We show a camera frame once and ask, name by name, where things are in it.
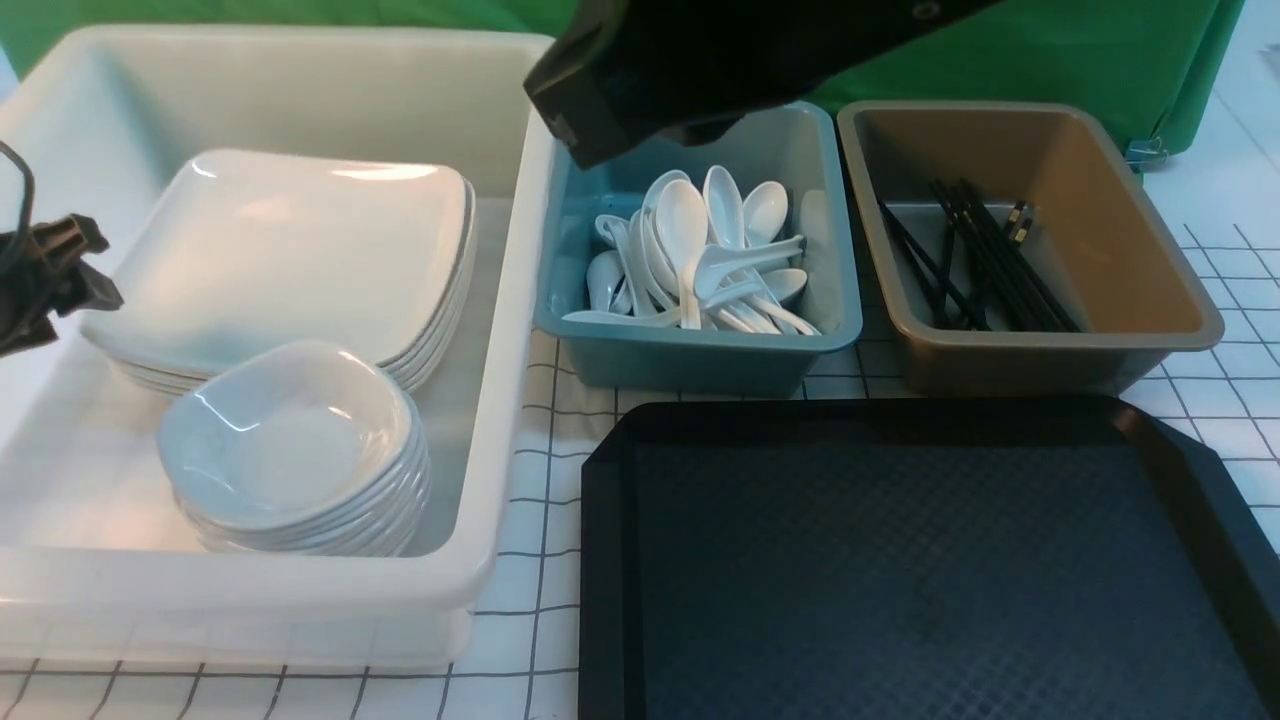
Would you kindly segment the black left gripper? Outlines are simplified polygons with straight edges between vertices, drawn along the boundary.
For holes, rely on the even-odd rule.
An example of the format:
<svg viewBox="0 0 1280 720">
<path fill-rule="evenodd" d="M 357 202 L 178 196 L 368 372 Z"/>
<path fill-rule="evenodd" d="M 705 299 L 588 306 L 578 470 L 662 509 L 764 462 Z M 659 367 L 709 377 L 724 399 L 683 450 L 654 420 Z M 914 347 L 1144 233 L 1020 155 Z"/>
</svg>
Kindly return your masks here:
<svg viewBox="0 0 1280 720">
<path fill-rule="evenodd" d="M 51 314 L 113 313 L 123 306 L 113 279 L 84 260 L 109 249 L 99 223 L 76 213 L 36 224 L 23 240 L 14 231 L 3 234 L 3 251 L 17 251 L 1 274 L 4 357 L 58 341 Z"/>
</svg>

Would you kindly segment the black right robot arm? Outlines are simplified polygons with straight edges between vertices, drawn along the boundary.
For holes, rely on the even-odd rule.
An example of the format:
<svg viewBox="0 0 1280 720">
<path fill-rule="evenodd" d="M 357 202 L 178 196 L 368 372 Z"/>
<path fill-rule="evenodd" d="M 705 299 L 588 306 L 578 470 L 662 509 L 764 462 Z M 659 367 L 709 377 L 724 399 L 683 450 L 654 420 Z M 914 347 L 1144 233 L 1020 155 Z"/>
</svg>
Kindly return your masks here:
<svg viewBox="0 0 1280 720">
<path fill-rule="evenodd" d="M 581 1 L 524 90 L 582 169 L 746 114 L 952 26 L 984 1 Z"/>
</svg>

